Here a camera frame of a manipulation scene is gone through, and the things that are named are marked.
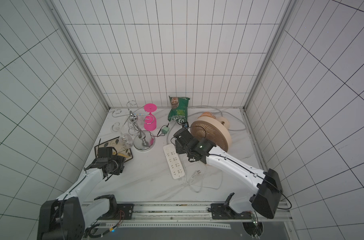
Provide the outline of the white power strip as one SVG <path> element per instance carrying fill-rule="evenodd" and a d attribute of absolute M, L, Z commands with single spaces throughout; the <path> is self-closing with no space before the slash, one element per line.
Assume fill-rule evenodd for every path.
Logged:
<path fill-rule="evenodd" d="M 177 180 L 184 177 L 185 171 L 179 158 L 179 154 L 176 152 L 175 146 L 173 144 L 168 144 L 163 146 L 163 150 L 172 174 L 172 178 Z"/>

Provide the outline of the green plug adapter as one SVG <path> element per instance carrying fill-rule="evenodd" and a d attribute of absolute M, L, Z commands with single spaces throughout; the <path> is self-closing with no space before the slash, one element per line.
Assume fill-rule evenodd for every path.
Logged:
<path fill-rule="evenodd" d="M 161 133 L 166 135 L 169 132 L 170 128 L 168 125 L 165 125 L 161 128 Z"/>

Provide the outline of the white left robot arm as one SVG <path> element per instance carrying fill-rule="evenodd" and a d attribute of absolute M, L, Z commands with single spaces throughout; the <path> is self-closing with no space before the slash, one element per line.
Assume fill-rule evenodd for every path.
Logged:
<path fill-rule="evenodd" d="M 97 150 L 83 177 L 55 200 L 40 209 L 38 240 L 81 240 L 102 238 L 120 226 L 127 214 L 119 208 L 114 195 L 96 197 L 86 207 L 82 204 L 92 190 L 124 169 L 125 157 L 114 147 Z"/>

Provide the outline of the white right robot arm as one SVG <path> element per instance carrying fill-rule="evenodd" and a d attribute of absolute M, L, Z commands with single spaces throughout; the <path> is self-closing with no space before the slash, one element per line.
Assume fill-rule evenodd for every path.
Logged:
<path fill-rule="evenodd" d="M 228 214 L 241 214 L 254 209 L 267 219 L 273 219 L 282 193 L 276 171 L 256 169 L 231 156 L 214 142 L 193 137 L 187 128 L 174 134 L 177 153 L 186 154 L 189 160 L 200 161 L 233 176 L 248 188 L 244 193 L 231 193 L 225 201 Z"/>

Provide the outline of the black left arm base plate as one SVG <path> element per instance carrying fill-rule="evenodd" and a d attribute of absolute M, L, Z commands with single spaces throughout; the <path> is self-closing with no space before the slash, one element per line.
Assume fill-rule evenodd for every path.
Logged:
<path fill-rule="evenodd" d="M 134 212 L 134 204 L 117 204 L 113 207 L 111 220 L 131 220 Z"/>

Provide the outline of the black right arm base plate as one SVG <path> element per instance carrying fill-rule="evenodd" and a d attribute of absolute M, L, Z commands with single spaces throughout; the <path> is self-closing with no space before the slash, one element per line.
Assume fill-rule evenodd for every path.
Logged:
<path fill-rule="evenodd" d="M 211 213 L 213 220 L 251 220 L 252 216 L 249 212 L 242 212 L 240 214 L 233 211 L 230 207 L 226 207 L 225 204 L 211 204 L 208 208 L 208 212 Z"/>

